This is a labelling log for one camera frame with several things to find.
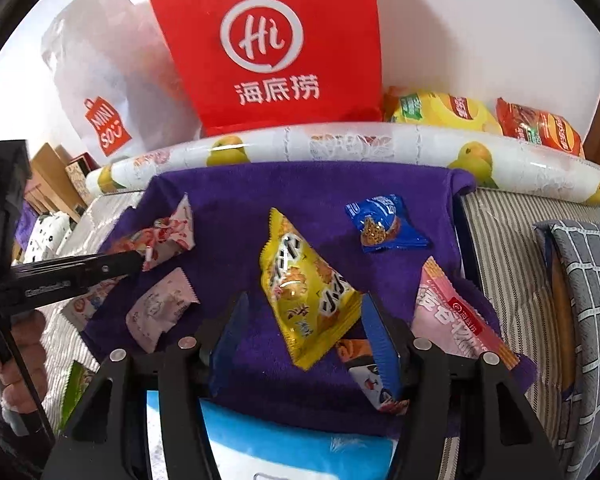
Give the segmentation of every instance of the yellow snack bag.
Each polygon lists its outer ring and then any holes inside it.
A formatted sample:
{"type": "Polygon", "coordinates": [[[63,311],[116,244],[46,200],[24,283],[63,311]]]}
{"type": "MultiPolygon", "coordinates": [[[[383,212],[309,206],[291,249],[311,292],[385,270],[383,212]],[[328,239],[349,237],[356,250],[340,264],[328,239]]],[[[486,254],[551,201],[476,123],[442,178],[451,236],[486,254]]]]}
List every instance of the yellow snack bag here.
{"type": "Polygon", "coordinates": [[[333,270],[277,209],[260,254],[260,283],[293,363],[308,370],[360,318],[362,295],[333,270]]]}
{"type": "Polygon", "coordinates": [[[393,86],[384,96],[384,120],[502,135],[500,124],[480,101],[438,92],[408,93],[393,86]]]}

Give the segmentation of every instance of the white wall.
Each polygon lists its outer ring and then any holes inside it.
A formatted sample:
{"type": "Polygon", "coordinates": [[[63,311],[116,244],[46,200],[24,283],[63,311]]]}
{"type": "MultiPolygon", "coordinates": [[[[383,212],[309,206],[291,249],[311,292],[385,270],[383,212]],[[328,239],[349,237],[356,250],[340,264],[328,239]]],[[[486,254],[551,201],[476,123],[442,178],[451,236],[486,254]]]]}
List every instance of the white wall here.
{"type": "Polygon", "coordinates": [[[86,151],[40,57],[42,35],[71,1],[40,0],[0,51],[0,139],[27,139],[31,155],[45,142],[61,144],[71,156],[86,151]]]}
{"type": "Polygon", "coordinates": [[[584,137],[600,34],[573,0],[378,0],[385,84],[563,115],[584,137]]]}
{"type": "MultiPolygon", "coordinates": [[[[84,151],[40,39],[71,0],[40,0],[0,53],[0,139],[84,151]]],[[[503,96],[564,115],[584,136],[600,95],[600,35],[572,0],[378,0],[386,85],[503,96]]]]}

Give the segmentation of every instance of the plastic wrapper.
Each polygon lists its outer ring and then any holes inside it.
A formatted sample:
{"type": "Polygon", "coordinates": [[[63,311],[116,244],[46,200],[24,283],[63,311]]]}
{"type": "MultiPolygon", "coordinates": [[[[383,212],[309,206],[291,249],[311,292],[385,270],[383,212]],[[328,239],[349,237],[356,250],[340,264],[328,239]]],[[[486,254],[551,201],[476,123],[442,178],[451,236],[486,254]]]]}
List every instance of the plastic wrapper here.
{"type": "Polygon", "coordinates": [[[142,270],[151,270],[162,262],[193,249],[193,216],[189,197],[185,194],[176,211],[168,218],[160,218],[152,227],[132,236],[120,238],[107,253],[138,251],[144,253],[142,270]]]}
{"type": "Polygon", "coordinates": [[[390,194],[368,198],[347,204],[345,210],[360,231],[360,243],[365,253],[429,245],[429,240],[409,224],[400,196],[390,194]]]}
{"type": "Polygon", "coordinates": [[[351,377],[376,410],[392,415],[406,413],[409,400],[396,401],[391,392],[382,386],[382,379],[368,340],[341,339],[336,343],[336,350],[351,377]]]}
{"type": "MultiPolygon", "coordinates": [[[[142,270],[147,271],[184,251],[191,250],[194,245],[193,216],[189,197],[185,194],[170,217],[157,219],[152,227],[121,238],[107,253],[138,251],[144,254],[142,270]]],[[[69,300],[62,309],[62,314],[78,332],[81,332],[102,306],[111,289],[123,278],[124,276],[117,276],[97,283],[86,294],[69,300]]]]}
{"type": "Polygon", "coordinates": [[[126,314],[126,327],[142,349],[151,354],[191,303],[199,303],[183,270],[178,267],[146,291],[126,314]]]}
{"type": "Polygon", "coordinates": [[[94,375],[95,372],[85,368],[78,361],[74,361],[72,364],[71,371],[69,372],[69,381],[64,390],[64,396],[62,397],[60,431],[64,430],[69,417],[77,406],[82,394],[87,389],[87,386],[91,383],[91,379],[93,379],[94,375]]]}
{"type": "Polygon", "coordinates": [[[596,194],[600,204],[600,166],[588,160],[506,136],[398,123],[302,124],[200,139],[92,171],[87,188],[93,196],[143,190],[152,177],[167,171],[247,160],[453,165],[471,172],[480,187],[577,203],[596,194]]]}
{"type": "Polygon", "coordinates": [[[439,92],[412,93],[394,86],[384,96],[384,120],[502,134],[498,121],[480,101],[439,92]]]}
{"type": "Polygon", "coordinates": [[[291,360],[308,370],[360,318],[361,295],[275,208],[260,269],[291,360]]]}
{"type": "Polygon", "coordinates": [[[432,256],[422,266],[411,332],[433,341],[448,354],[477,358],[483,352],[495,352],[509,370],[520,362],[456,292],[432,256]]]}
{"type": "Polygon", "coordinates": [[[507,103],[502,98],[498,99],[496,112],[507,137],[542,144],[584,158],[580,135],[564,117],[507,103]]]}
{"type": "Polygon", "coordinates": [[[200,136],[154,13],[73,0],[42,37],[62,110],[101,166],[200,136]]]}

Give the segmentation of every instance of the metal bolt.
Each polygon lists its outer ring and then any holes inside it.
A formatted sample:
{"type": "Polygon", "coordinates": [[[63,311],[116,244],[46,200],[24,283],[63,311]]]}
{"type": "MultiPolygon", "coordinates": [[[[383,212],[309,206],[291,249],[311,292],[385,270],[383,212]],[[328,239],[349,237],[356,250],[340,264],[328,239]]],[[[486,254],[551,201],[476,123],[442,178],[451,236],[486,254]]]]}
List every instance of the metal bolt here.
{"type": "Polygon", "coordinates": [[[500,358],[498,357],[498,355],[494,354],[493,352],[485,352],[484,354],[482,354],[482,358],[484,359],[484,362],[488,365],[496,365],[500,362],[500,358]]]}
{"type": "Polygon", "coordinates": [[[413,345],[418,350],[430,350],[431,349],[431,341],[424,337],[417,337],[413,340],[413,345]]]}
{"type": "Polygon", "coordinates": [[[126,357],[126,351],[122,348],[118,348],[109,354],[109,359],[113,362],[117,363],[118,361],[122,361],[126,357]]]}
{"type": "Polygon", "coordinates": [[[193,348],[197,344],[196,338],[191,337],[190,335],[183,337],[180,341],[178,341],[178,346],[183,350],[188,348],[193,348]]]}

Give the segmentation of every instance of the purple towel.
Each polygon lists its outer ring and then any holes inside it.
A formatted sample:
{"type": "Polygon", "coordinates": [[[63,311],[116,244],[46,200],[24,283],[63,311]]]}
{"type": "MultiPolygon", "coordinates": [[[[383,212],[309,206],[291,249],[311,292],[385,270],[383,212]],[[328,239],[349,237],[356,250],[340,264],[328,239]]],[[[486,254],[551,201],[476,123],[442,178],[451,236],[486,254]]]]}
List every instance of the purple towel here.
{"type": "MultiPolygon", "coordinates": [[[[307,372],[292,365],[260,288],[258,258],[269,235],[269,209],[275,206],[285,214],[352,286],[375,291],[392,314],[407,321],[413,317],[422,264],[433,255],[458,292],[499,334],[493,307],[459,277],[452,197],[471,192],[474,185],[461,170],[377,162],[241,164],[157,176],[138,207],[123,213],[103,248],[170,215],[184,193],[194,215],[196,247],[123,280],[90,320],[83,339],[99,360],[120,347],[141,352],[125,315],[147,289],[180,266],[201,303],[192,304],[162,336],[158,350],[193,334],[203,318],[216,316],[237,291],[249,294],[250,325],[238,346],[231,383],[215,399],[218,404],[292,426],[395,436],[401,420],[376,412],[333,349],[307,372]],[[362,252],[360,233],[344,206],[387,193],[403,197],[409,220],[432,241],[431,247],[362,252]]],[[[347,337],[365,337],[360,322],[347,337]]],[[[521,368],[524,389],[533,380],[533,363],[525,358],[525,364],[530,368],[521,368]]]]}
{"type": "Polygon", "coordinates": [[[20,220],[18,220],[15,233],[16,241],[23,252],[27,250],[27,244],[29,243],[29,238],[31,238],[31,233],[33,232],[33,227],[36,225],[37,219],[38,213],[36,213],[29,205],[29,202],[23,200],[22,213],[20,215],[20,220]]]}

